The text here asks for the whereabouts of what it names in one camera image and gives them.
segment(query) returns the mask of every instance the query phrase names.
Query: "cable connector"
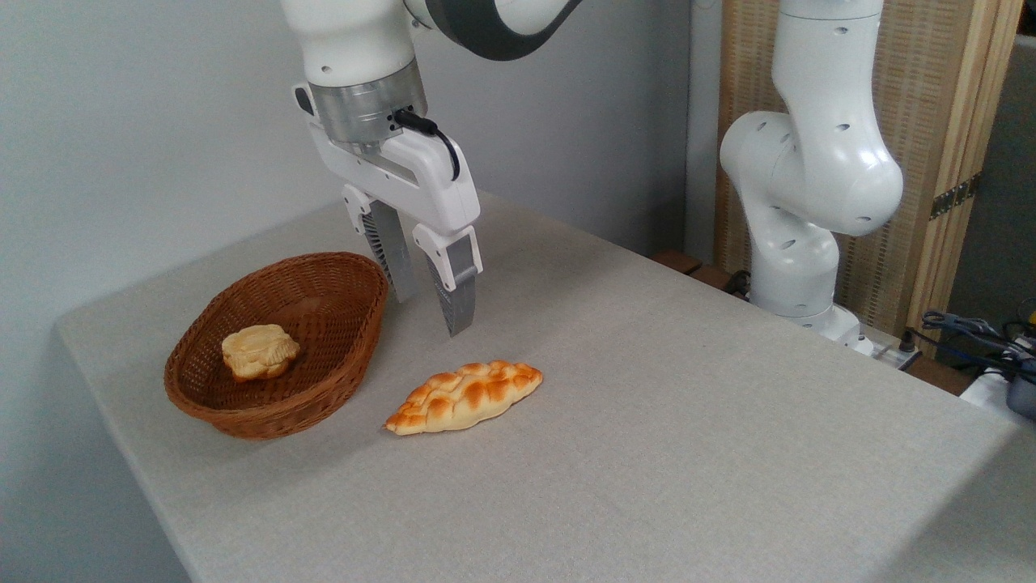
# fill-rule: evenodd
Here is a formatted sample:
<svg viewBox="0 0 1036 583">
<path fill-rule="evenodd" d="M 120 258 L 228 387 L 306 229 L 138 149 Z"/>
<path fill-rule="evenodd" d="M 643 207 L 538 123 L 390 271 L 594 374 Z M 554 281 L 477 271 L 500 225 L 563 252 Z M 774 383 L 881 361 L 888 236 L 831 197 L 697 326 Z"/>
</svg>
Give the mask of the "cable connector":
<svg viewBox="0 0 1036 583">
<path fill-rule="evenodd" d="M 404 127 L 409 127 L 415 132 L 421 132 L 426 136 L 435 136 L 439 130 L 438 124 L 427 117 L 422 117 L 412 111 L 401 109 L 395 113 L 396 123 Z"/>
</svg>

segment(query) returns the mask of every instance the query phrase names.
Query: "gray tablecloth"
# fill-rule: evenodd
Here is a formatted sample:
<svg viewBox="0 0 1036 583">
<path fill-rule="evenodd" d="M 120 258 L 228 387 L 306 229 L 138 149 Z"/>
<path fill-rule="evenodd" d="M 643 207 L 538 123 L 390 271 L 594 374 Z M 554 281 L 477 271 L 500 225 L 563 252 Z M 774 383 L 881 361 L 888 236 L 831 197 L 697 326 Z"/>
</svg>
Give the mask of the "gray tablecloth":
<svg viewBox="0 0 1036 583">
<path fill-rule="evenodd" d="M 163 367 L 246 272 L 310 251 L 369 254 L 342 205 L 63 319 L 194 579 L 1036 581 L 1030 433 L 643 257 L 483 202 L 474 325 L 450 340 L 423 274 L 421 297 L 388 307 L 356 395 L 292 437 L 238 441 L 183 415 Z M 430 375 L 492 359 L 545 382 L 464 432 L 380 429 Z"/>
</svg>

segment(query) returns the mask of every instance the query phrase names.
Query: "woven panel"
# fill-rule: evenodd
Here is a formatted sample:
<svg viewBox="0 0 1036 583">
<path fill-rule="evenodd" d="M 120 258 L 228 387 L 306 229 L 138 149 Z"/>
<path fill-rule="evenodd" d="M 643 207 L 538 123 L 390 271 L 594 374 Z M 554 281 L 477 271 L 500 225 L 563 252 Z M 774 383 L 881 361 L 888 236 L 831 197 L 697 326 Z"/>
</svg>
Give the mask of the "woven panel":
<svg viewBox="0 0 1036 583">
<path fill-rule="evenodd" d="M 881 330 L 896 333 L 906 317 L 924 242 L 947 119 L 973 2 L 886 2 L 874 64 L 874 101 L 886 144 L 902 167 L 899 210 L 863 237 L 839 236 L 842 262 L 835 299 Z M 756 110 L 784 111 L 770 79 L 777 2 L 724 3 L 720 130 Z M 750 267 L 750 243 L 737 193 L 720 171 L 717 262 Z"/>
</svg>

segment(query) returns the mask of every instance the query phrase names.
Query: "bun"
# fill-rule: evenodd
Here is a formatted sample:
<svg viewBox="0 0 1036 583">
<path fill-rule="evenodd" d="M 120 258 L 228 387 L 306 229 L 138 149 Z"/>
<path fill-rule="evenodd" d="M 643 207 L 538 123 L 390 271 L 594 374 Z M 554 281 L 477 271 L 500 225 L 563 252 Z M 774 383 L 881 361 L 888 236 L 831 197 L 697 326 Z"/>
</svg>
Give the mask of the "bun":
<svg viewBox="0 0 1036 583">
<path fill-rule="evenodd" d="M 250 326 L 223 341 L 223 362 L 238 383 L 280 377 L 298 352 L 298 343 L 276 324 Z"/>
</svg>

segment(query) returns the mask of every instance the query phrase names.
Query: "bread roll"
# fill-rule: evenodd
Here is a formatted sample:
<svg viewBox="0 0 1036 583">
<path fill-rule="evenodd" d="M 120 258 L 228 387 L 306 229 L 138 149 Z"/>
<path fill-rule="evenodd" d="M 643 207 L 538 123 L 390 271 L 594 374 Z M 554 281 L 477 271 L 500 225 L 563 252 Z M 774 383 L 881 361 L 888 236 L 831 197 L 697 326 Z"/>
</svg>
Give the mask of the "bread roll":
<svg viewBox="0 0 1036 583">
<path fill-rule="evenodd" d="M 223 362 L 238 383 L 280 377 L 298 352 L 298 343 L 276 324 L 250 326 L 223 341 Z"/>
<path fill-rule="evenodd" d="M 502 414 L 542 382 L 543 374 L 523 363 L 466 365 L 414 389 L 384 429 L 399 436 L 466 430 Z"/>
</svg>

